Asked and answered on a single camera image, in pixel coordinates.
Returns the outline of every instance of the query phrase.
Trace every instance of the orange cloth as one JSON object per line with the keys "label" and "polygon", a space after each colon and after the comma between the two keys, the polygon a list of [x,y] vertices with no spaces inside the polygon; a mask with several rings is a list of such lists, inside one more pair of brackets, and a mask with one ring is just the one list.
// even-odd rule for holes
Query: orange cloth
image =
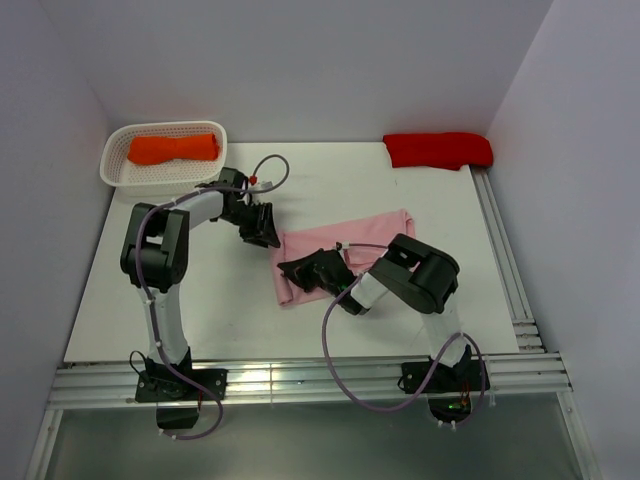
{"label": "orange cloth", "polygon": [[127,158],[138,165],[157,165],[174,158],[215,160],[220,146],[212,133],[192,137],[136,137]]}

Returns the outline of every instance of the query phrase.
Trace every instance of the cable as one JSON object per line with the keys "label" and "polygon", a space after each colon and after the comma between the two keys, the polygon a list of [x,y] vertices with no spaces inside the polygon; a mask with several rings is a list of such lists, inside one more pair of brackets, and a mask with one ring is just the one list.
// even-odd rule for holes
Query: cable
{"label": "cable", "polygon": [[350,243],[349,247],[381,248],[382,250],[389,248],[388,245],[385,247],[384,245],[377,245],[375,243]]}
{"label": "cable", "polygon": [[140,350],[134,350],[133,352],[131,352],[131,353],[129,354],[129,366],[132,368],[132,370],[133,370],[134,372],[136,372],[136,373],[138,374],[138,377],[141,377],[142,379],[145,379],[146,374],[143,376],[143,375],[142,375],[142,373],[140,373],[140,372],[138,371],[138,369],[137,369],[136,367],[134,367],[134,366],[133,366],[133,354],[134,354],[134,353],[137,353],[138,355],[140,355],[140,358],[142,358],[142,363],[144,363],[144,362],[147,360],[147,358],[144,356],[144,354],[143,354]]}
{"label": "cable", "polygon": [[149,302],[149,316],[151,318],[151,329],[153,331],[153,339],[156,344],[156,348],[158,349],[158,355],[160,356],[160,359],[162,360],[162,363],[164,363],[164,366],[167,368],[167,370],[169,370],[178,379],[182,380],[186,384],[191,385],[192,387],[201,391],[203,394],[207,395],[211,400],[213,400],[216,403],[216,405],[218,406],[218,412],[219,412],[218,418],[216,419],[214,424],[202,433],[198,433],[194,435],[176,435],[176,434],[171,434],[171,433],[162,431],[164,435],[171,437],[174,440],[196,440],[199,438],[206,437],[207,435],[212,433],[216,428],[218,428],[218,425],[220,425],[220,422],[222,421],[223,408],[222,408],[222,402],[220,402],[220,399],[213,392],[211,392],[211,390],[209,390],[204,385],[200,385],[199,383],[191,380],[189,377],[183,375],[182,373],[177,371],[175,368],[173,368],[173,366],[171,365],[171,361],[169,360],[166,352],[164,351],[164,347],[162,346],[162,339],[160,338],[160,328],[158,327],[158,315],[157,315],[156,307],[154,303],[155,297],[153,296],[153,293],[151,292],[149,285],[147,285],[147,282],[144,279],[144,274],[142,272],[141,252],[142,252],[142,240],[144,239],[144,232],[147,228],[147,224],[149,223],[149,220],[156,213],[162,210],[165,210],[167,208],[177,206],[180,203],[185,202],[203,193],[207,193],[207,192],[269,193],[269,192],[272,192],[276,188],[280,187],[287,180],[287,178],[289,178],[290,168],[289,168],[289,162],[287,161],[286,158],[284,158],[282,155],[273,154],[273,155],[268,155],[267,157],[263,158],[260,162],[258,162],[258,165],[254,169],[254,175],[257,173],[260,166],[262,166],[262,164],[264,164],[264,162],[266,162],[270,158],[279,158],[280,160],[282,160],[286,170],[285,170],[284,176],[282,177],[282,180],[280,180],[278,183],[276,183],[275,185],[269,188],[265,188],[264,190],[248,190],[246,188],[227,187],[224,185],[201,188],[199,190],[196,190],[195,192],[188,193],[187,195],[184,195],[173,202],[167,202],[167,203],[163,203],[161,205],[157,205],[153,207],[144,216],[144,218],[142,219],[142,222],[140,222],[140,227],[138,228],[138,234],[136,236],[136,247],[134,251],[134,258],[135,258],[135,264],[136,264],[136,276],[138,277],[138,282],[140,282],[140,287],[144,291],[147,297],[147,300]]}
{"label": "cable", "polygon": [[[347,295],[353,289],[353,287],[355,287],[358,284],[358,282],[360,281],[360,278],[362,278],[362,276],[359,276],[358,278],[356,278],[356,280],[351,285],[349,285],[346,289],[344,289],[342,292],[340,292],[340,294],[336,298],[333,299],[333,301],[331,302],[331,305],[329,305],[329,308],[325,312],[324,318],[322,320],[322,351],[324,353],[324,359],[327,362],[327,367],[329,368],[329,372],[331,373],[331,376],[335,380],[336,384],[338,385],[340,390],[342,390],[342,392],[347,397],[349,397],[349,399],[351,399],[351,401],[353,403],[355,403],[356,405],[360,405],[361,407],[364,407],[367,410],[371,410],[371,411],[377,412],[377,413],[393,413],[393,412],[398,412],[398,411],[402,410],[405,407],[408,407],[409,405],[411,405],[413,402],[415,402],[418,399],[418,397],[422,393],[422,390],[427,386],[427,384],[431,380],[431,377],[433,376],[433,373],[435,372],[436,367],[438,366],[438,363],[442,359],[442,356],[444,355],[444,353],[447,350],[447,348],[449,348],[449,346],[457,338],[460,338],[460,337],[466,338],[469,341],[469,343],[471,343],[472,347],[474,348],[474,350],[476,352],[476,355],[478,356],[478,359],[482,362],[482,353],[480,352],[480,348],[478,347],[478,344],[473,340],[473,338],[471,338],[466,333],[462,333],[462,332],[454,333],[444,343],[444,345],[442,346],[442,348],[438,352],[438,355],[436,355],[436,358],[433,360],[433,362],[431,364],[431,367],[429,368],[429,371],[425,375],[424,380],[422,381],[420,386],[416,389],[415,393],[413,395],[411,395],[411,397],[409,397],[407,400],[399,403],[398,405],[394,405],[392,407],[376,407],[375,405],[371,405],[371,404],[365,402],[364,400],[361,400],[358,397],[356,397],[351,392],[351,390],[349,390],[347,388],[347,386],[344,384],[344,382],[340,379],[340,377],[338,376],[338,372],[336,371],[336,368],[333,365],[333,359],[331,358],[331,355],[329,354],[329,346],[327,344],[327,325],[329,323],[329,316],[331,315],[331,312],[333,311],[335,306],[338,305],[340,300],[342,300],[344,298],[344,296]],[[480,375],[481,375],[481,387],[480,387],[480,396],[478,398],[478,404],[476,405],[476,407],[471,411],[471,413],[464,420],[461,420],[459,423],[456,422],[457,426],[464,425],[465,423],[467,423],[473,417],[473,415],[476,413],[476,411],[479,409],[479,407],[482,405],[482,403],[484,401],[484,394],[485,394],[485,390],[486,390],[486,381],[487,381],[487,379],[486,379],[486,373],[484,371],[484,368],[481,368],[480,372],[481,372],[480,373]]]}

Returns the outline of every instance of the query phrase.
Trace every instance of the pink towel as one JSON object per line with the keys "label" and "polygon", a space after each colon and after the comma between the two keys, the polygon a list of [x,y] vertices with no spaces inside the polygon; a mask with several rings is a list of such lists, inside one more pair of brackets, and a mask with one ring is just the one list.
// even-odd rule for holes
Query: pink towel
{"label": "pink towel", "polygon": [[[316,288],[311,293],[305,293],[282,276],[282,270],[278,268],[278,263],[298,260],[312,254],[319,248],[325,250],[335,248],[336,242],[388,245],[398,233],[415,237],[413,219],[406,210],[311,228],[301,232],[280,233],[281,247],[270,249],[271,273],[273,274],[278,303],[281,306],[299,305],[329,296],[320,288]],[[346,252],[345,260],[347,266],[354,273],[360,273],[370,268],[383,253],[384,250],[379,248],[351,247]]]}

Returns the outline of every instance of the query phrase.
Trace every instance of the white wall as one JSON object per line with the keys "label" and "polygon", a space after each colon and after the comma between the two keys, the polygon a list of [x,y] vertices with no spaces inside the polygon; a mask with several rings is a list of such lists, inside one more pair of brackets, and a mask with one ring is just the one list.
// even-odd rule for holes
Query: white wall
{"label": "white wall", "polygon": [[41,0],[116,125],[484,133],[551,0]]}
{"label": "white wall", "polygon": [[106,116],[35,0],[0,15],[0,461],[22,478],[102,228]]}
{"label": "white wall", "polygon": [[640,3],[555,0],[489,138],[541,332],[606,478],[640,471]]}

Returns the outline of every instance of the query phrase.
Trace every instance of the basket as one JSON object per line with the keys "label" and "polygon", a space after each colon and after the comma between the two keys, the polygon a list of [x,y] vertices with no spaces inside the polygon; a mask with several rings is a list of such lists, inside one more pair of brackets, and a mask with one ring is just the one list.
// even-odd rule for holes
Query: basket
{"label": "basket", "polygon": [[[213,133],[220,147],[214,161],[171,160],[159,165],[136,165],[127,159],[134,137],[188,137]],[[100,177],[126,195],[157,196],[188,193],[200,184],[216,179],[227,156],[227,133],[215,122],[167,122],[129,125],[107,140],[100,160]]]}

